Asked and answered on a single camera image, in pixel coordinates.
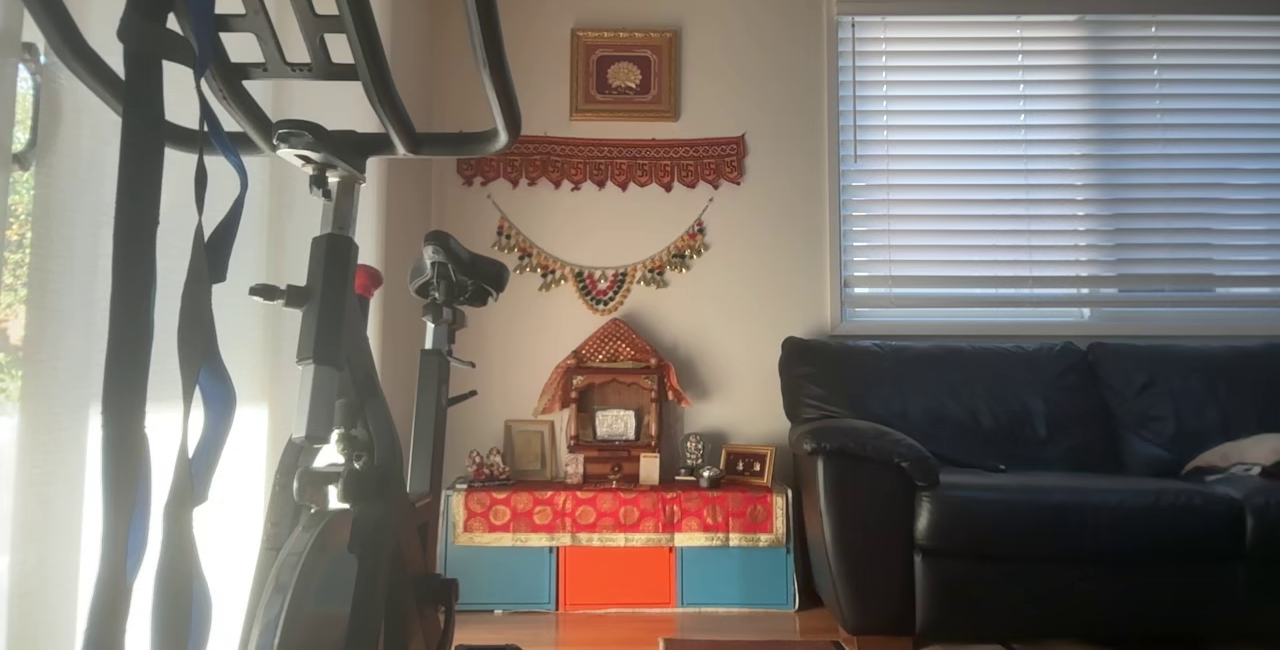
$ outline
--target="leather sofa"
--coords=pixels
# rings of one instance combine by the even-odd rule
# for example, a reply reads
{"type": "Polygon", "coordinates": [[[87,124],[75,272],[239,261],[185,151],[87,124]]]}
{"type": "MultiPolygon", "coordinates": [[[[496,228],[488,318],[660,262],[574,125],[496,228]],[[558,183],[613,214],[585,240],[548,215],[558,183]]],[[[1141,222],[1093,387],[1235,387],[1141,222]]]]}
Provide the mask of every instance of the leather sofa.
{"type": "Polygon", "coordinates": [[[814,586],[855,636],[1280,646],[1280,481],[1179,477],[1280,432],[1280,344],[788,337],[814,586]]]}

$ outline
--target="red canopy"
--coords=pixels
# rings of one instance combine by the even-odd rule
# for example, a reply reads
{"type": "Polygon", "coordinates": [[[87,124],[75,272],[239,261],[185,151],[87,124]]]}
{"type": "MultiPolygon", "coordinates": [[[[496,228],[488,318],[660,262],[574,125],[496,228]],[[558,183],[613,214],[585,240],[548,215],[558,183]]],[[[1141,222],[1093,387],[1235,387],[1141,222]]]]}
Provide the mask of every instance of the red canopy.
{"type": "Polygon", "coordinates": [[[558,412],[568,404],[570,371],[575,367],[653,367],[663,375],[667,386],[667,399],[689,407],[685,390],[676,380],[676,367],[663,360],[653,345],[645,342],[630,325],[621,319],[604,322],[572,353],[567,354],[552,371],[543,385],[534,416],[558,412]]]}

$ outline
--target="resistance band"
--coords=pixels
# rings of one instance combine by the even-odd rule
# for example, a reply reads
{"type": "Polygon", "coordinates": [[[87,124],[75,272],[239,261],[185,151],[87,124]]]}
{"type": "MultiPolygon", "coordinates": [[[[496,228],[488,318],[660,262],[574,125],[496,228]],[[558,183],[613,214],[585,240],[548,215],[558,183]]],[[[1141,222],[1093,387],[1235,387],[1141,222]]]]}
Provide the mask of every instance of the resistance band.
{"type": "MultiPolygon", "coordinates": [[[[188,22],[195,47],[193,77],[197,99],[200,100],[201,152],[196,159],[195,200],[196,229],[192,235],[191,258],[187,278],[183,284],[182,305],[178,312],[178,365],[183,389],[182,432],[178,458],[174,466],[173,481],[164,511],[164,537],[160,546],[160,559],[156,571],[155,600],[152,606],[151,645],[155,650],[202,650],[207,646],[212,605],[209,585],[200,567],[196,549],[192,513],[205,503],[212,485],[214,471],[221,450],[227,444],[232,421],[236,415],[236,389],[218,348],[218,331],[214,325],[212,287],[227,280],[232,250],[236,244],[241,218],[243,216],[244,196],[248,189],[248,173],[244,164],[228,139],[221,123],[205,99],[201,81],[209,70],[214,49],[214,0],[186,0],[188,22]],[[230,207],[210,234],[205,235],[204,212],[205,196],[209,186],[209,171],[205,166],[204,141],[211,141],[223,157],[234,168],[239,191],[230,207]],[[196,448],[188,453],[188,426],[195,392],[200,390],[204,407],[204,426],[196,448]]],[[[170,10],[170,0],[129,0],[127,15],[133,15],[133,24],[122,22],[122,27],[155,29],[164,27],[170,10]]],[[[161,58],[154,47],[142,41],[145,32],[128,35],[122,31],[125,45],[125,97],[138,95],[138,104],[146,113],[133,116],[128,104],[124,110],[122,129],[120,170],[116,188],[116,220],[113,243],[113,287],[111,321],[108,339],[108,374],[104,383],[102,403],[102,464],[104,464],[104,540],[99,578],[93,590],[90,610],[90,623],[84,635],[86,650],[115,650],[124,644],[125,621],[128,618],[129,595],[137,568],[146,551],[147,522],[150,512],[150,466],[146,452],[146,432],[142,421],[146,415],[146,372],[150,369],[150,347],[154,335],[155,315],[155,235],[159,225],[160,180],[164,164],[164,141],[160,129],[164,122],[164,88],[160,81],[161,58]],[[133,211],[142,211],[137,218],[123,218],[127,205],[123,196],[137,200],[133,211]],[[140,246],[146,250],[138,261],[134,253],[140,246]],[[148,302],[142,313],[138,303],[128,303],[127,294],[120,296],[118,312],[118,290],[137,289],[141,281],[127,281],[116,276],[141,270],[148,280],[148,302]],[[122,358],[120,354],[141,348],[141,337],[124,337],[132,342],[122,349],[113,343],[120,322],[137,322],[146,328],[146,348],[142,354],[122,358]],[[111,369],[123,363],[129,375],[118,377],[111,369]],[[141,385],[137,377],[141,375],[141,385]],[[113,395],[113,412],[108,412],[108,397],[113,395]],[[124,439],[118,441],[116,436],[124,439]],[[124,457],[125,450],[129,457],[124,457]],[[133,479],[133,491],[125,479],[133,479]],[[124,532],[125,548],[120,553],[120,530],[124,532]],[[124,558],[123,571],[119,558],[124,558]]]]}

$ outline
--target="white blinds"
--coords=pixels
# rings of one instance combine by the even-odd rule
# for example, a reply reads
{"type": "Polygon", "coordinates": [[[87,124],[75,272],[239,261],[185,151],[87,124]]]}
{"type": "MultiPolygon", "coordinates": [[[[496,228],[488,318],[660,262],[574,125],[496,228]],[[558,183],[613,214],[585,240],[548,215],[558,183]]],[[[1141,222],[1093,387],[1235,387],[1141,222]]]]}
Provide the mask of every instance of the white blinds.
{"type": "Polygon", "coordinates": [[[1280,307],[1280,17],[840,17],[845,319],[1280,307]]]}

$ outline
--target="blue strap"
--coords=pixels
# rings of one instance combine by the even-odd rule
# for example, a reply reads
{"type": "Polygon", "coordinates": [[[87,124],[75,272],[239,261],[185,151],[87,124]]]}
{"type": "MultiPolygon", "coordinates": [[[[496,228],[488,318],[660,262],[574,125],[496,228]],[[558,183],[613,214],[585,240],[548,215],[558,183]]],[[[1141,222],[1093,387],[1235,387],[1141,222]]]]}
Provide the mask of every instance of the blue strap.
{"type": "Polygon", "coordinates": [[[164,540],[156,571],[151,646],[154,650],[205,650],[212,604],[200,567],[192,513],[209,499],[214,471],[236,417],[236,389],[218,348],[212,287],[227,280],[232,250],[244,209],[248,173],[216,114],[205,99],[201,81],[214,49],[214,0],[187,0],[188,22],[196,50],[193,75],[200,99],[201,139],[207,138],[232,164],[239,193],[210,234],[205,235],[205,194],[209,171],[204,147],[196,157],[196,229],[178,312],[178,365],[182,374],[183,420],[173,482],[165,503],[164,540]],[[196,390],[204,407],[204,427],[188,454],[188,422],[196,390]]]}

